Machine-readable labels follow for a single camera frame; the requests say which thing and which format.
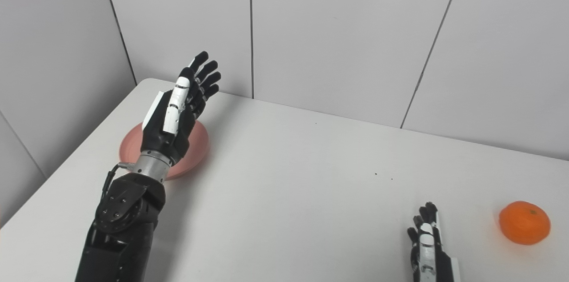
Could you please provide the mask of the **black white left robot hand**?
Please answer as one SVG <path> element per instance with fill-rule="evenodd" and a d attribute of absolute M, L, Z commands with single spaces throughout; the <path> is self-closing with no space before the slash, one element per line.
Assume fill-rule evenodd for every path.
<path fill-rule="evenodd" d="M 175 85 L 156 96 L 142 130 L 142 153 L 158 152 L 176 165 L 189 149 L 189 136 L 221 79 L 219 63 L 207 51 L 195 55 Z"/>

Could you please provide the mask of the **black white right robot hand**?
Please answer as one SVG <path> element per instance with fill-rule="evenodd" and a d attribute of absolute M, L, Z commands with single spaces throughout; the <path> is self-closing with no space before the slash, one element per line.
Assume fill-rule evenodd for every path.
<path fill-rule="evenodd" d="M 414 225 L 407 229 L 411 240 L 410 263 L 414 282 L 460 282 L 457 258 L 444 250 L 439 213 L 431 201 L 419 207 Z"/>

